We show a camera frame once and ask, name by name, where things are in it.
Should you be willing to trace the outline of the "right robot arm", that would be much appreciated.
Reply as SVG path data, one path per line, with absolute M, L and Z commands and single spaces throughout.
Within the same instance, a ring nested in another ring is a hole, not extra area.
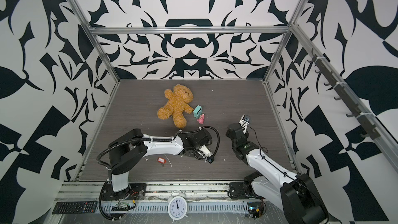
M 257 171 L 248 177 L 252 192 L 283 211 L 290 224 L 329 223 L 329 213 L 313 180 L 272 160 L 263 148 L 248 141 L 246 129 L 240 123 L 230 124 L 226 136 L 237 158 Z

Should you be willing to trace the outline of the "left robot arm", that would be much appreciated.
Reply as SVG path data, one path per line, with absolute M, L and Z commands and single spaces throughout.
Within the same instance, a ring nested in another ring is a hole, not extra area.
M 152 136 L 133 129 L 110 143 L 96 162 L 108 170 L 112 191 L 119 193 L 129 188 L 129 172 L 144 157 L 182 155 L 213 163 L 219 146 L 220 134 L 210 126 L 194 131 L 179 130 L 173 136 Z

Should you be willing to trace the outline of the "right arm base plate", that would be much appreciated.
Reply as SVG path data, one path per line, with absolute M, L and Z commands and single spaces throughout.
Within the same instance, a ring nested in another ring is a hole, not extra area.
M 229 183 L 228 197 L 233 200 L 250 199 L 252 195 L 245 188 L 244 183 Z

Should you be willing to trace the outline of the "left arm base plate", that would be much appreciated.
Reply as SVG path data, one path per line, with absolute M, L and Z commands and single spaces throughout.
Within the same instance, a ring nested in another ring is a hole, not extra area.
M 107 182 L 101 190 L 101 199 L 104 201 L 119 201 L 119 200 L 138 200 L 146 194 L 147 184 L 145 183 L 130 183 L 127 189 L 120 192 L 114 192 L 112 184 Z

